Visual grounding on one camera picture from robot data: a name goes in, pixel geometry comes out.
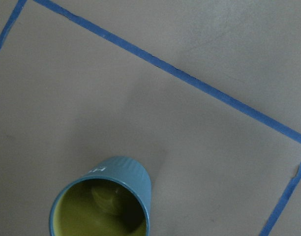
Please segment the blue mug yellow inside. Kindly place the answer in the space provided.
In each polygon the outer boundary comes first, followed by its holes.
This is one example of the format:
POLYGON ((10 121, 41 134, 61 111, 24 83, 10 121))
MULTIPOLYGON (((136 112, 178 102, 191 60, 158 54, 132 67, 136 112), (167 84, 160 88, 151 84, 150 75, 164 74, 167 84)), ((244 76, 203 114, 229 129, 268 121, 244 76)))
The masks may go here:
POLYGON ((49 215, 52 236, 148 236, 151 179, 126 156, 100 162, 64 187, 49 215))

